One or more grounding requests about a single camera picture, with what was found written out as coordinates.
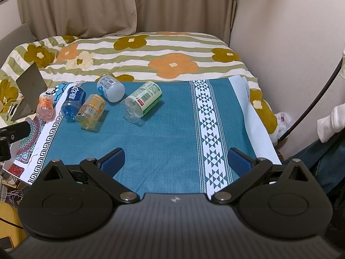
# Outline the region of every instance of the plastic bottle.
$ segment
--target plastic bottle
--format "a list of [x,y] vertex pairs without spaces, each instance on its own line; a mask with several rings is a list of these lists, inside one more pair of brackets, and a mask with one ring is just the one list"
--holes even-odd
[[81,87],[71,87],[67,91],[66,101],[61,107],[61,113],[68,122],[75,122],[75,116],[84,104],[86,92]]
[[49,121],[54,113],[54,97],[49,92],[41,93],[39,97],[39,102],[36,109],[37,118],[43,121]]
[[89,95],[76,115],[75,120],[83,129],[94,130],[105,106],[106,102],[100,95]]
[[127,109],[124,118],[131,123],[138,123],[161,98],[162,90],[156,83],[143,84],[123,101]]
[[98,80],[97,89],[110,102],[120,101],[125,94],[123,84],[109,75],[105,75]]

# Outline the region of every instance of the laptop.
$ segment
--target laptop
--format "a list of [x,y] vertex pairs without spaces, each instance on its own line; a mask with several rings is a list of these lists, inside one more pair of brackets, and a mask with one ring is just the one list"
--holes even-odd
[[19,76],[16,83],[24,99],[13,114],[13,122],[36,113],[39,97],[48,89],[35,62]]

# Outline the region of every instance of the beige curtain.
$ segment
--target beige curtain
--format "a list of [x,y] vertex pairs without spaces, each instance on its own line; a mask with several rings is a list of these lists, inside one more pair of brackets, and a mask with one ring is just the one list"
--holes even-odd
[[37,39],[57,35],[83,38],[136,31],[135,0],[18,0],[22,23]]
[[229,43],[233,0],[135,1],[137,32],[203,32]]

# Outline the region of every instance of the white wall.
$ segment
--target white wall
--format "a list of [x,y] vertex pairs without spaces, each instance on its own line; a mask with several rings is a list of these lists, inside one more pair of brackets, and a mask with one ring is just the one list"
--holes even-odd
[[[238,0],[230,46],[259,79],[274,112],[293,122],[313,101],[345,44],[345,0]],[[316,121],[345,102],[340,76],[288,137],[285,158],[317,139]]]
[[21,25],[17,0],[0,2],[0,39]]

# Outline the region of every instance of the striped bedding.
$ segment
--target striped bedding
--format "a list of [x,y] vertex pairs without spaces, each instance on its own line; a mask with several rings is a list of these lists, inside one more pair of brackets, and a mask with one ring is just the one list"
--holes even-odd
[[16,79],[36,62],[47,86],[96,81],[105,74],[120,81],[190,81],[241,75],[249,83],[250,102],[276,140],[277,119],[258,80],[240,56],[220,39],[203,33],[154,32],[81,39],[56,36],[16,47],[0,69],[1,125],[9,125],[22,94]]

